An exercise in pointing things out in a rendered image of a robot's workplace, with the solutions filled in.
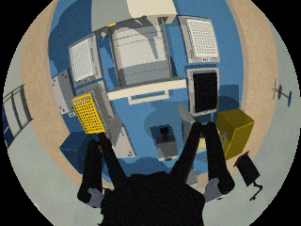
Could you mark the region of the yellow open-top bin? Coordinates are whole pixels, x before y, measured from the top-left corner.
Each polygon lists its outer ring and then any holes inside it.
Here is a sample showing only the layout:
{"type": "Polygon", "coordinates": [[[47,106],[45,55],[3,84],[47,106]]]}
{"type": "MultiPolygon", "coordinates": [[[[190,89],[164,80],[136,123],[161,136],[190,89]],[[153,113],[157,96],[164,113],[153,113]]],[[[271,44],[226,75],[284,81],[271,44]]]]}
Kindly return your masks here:
{"type": "Polygon", "coordinates": [[[218,112],[216,127],[220,131],[226,161],[243,152],[254,126],[253,122],[255,123],[239,108],[218,112]]]}

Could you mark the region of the blue bench mat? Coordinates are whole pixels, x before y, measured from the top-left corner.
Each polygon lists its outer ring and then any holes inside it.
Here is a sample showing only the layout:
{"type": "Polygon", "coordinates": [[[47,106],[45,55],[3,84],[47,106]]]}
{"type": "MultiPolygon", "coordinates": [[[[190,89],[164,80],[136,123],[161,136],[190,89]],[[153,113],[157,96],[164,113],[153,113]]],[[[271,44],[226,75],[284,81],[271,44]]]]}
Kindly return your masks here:
{"type": "MultiPolygon", "coordinates": [[[[158,171],[170,173],[184,146],[184,125],[179,116],[179,104],[189,111],[188,87],[185,69],[219,68],[218,112],[241,108],[244,84],[242,47],[236,23],[226,0],[172,0],[177,12],[172,24],[164,24],[170,56],[172,76],[186,81],[186,88],[169,89],[169,99],[129,105],[128,97],[110,100],[114,113],[119,114],[125,126],[136,157],[118,158],[126,174],[146,174],[158,171]],[[192,16],[212,20],[220,62],[187,63],[187,57],[178,16],[192,16]],[[162,137],[160,128],[168,127],[167,136],[174,135],[178,157],[159,161],[156,138],[162,137]]],[[[49,64],[51,78],[69,68],[73,90],[104,80],[107,92],[118,87],[109,36],[97,35],[103,78],[74,87],[69,60],[69,45],[91,34],[92,0],[59,0],[55,7],[49,37],[49,64]]],[[[200,123],[212,121],[216,125],[218,112],[196,116],[200,123]]]]}

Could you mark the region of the blue open-top bin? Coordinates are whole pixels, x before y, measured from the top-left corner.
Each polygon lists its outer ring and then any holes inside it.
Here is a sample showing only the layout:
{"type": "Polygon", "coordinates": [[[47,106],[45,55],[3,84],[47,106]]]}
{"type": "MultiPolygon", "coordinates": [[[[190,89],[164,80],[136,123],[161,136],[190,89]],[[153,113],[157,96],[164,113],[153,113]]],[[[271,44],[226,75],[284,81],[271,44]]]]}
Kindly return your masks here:
{"type": "Polygon", "coordinates": [[[95,140],[94,136],[86,134],[85,131],[71,132],[59,147],[59,150],[80,174],[83,174],[87,145],[92,139],[95,140]]]}

